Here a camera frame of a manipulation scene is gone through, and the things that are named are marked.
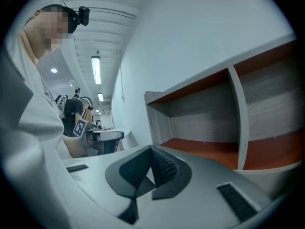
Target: man in white shirt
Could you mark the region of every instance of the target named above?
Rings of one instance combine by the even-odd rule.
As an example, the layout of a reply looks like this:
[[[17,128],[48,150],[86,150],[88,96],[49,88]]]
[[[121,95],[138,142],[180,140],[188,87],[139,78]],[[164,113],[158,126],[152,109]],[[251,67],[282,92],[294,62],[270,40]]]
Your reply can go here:
[[[77,13],[70,8],[49,5],[37,10],[22,31],[10,31],[5,39],[11,60],[34,93],[21,116],[18,129],[35,135],[43,147],[55,148],[60,158],[83,156],[86,150],[79,138],[63,135],[55,100],[36,65],[75,31],[77,18]]]

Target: white t-shirt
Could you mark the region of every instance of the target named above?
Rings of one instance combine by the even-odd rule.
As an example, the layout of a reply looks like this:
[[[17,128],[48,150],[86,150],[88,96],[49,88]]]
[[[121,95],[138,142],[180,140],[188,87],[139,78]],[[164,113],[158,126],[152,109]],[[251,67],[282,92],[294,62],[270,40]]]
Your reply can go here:
[[[61,159],[71,158],[62,140],[63,124],[55,100],[27,54],[20,35],[10,32],[5,38],[5,45],[25,84],[34,93],[17,129],[36,136],[43,147],[55,148]]]

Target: tube light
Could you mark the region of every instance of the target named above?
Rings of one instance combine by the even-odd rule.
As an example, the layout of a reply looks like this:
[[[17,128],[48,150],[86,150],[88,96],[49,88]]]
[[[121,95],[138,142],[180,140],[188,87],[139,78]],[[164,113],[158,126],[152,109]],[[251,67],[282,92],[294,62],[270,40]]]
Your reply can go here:
[[[95,84],[101,84],[100,57],[92,56],[91,66],[92,66]]]
[[[99,97],[99,100],[102,102],[102,101],[104,101],[104,99],[103,99],[103,94],[97,94],[97,96]]]

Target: black t-shirt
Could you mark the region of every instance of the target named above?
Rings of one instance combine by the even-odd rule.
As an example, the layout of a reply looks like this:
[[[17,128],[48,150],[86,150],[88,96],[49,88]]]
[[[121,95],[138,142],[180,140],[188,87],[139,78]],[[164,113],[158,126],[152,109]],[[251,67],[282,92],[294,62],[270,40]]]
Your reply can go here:
[[[74,137],[76,136],[73,133],[75,127],[75,114],[79,113],[82,115],[82,101],[78,98],[72,98],[67,100],[65,108],[63,110],[64,118],[62,119],[64,132],[63,134],[66,136]]]

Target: ear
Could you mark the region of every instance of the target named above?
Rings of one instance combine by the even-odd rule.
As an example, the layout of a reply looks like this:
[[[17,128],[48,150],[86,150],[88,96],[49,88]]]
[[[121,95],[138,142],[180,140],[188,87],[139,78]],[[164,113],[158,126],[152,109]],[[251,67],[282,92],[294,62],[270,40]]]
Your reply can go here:
[[[41,10],[36,10],[36,12],[34,13],[32,18],[34,19],[35,17],[37,17],[40,14],[41,14]]]

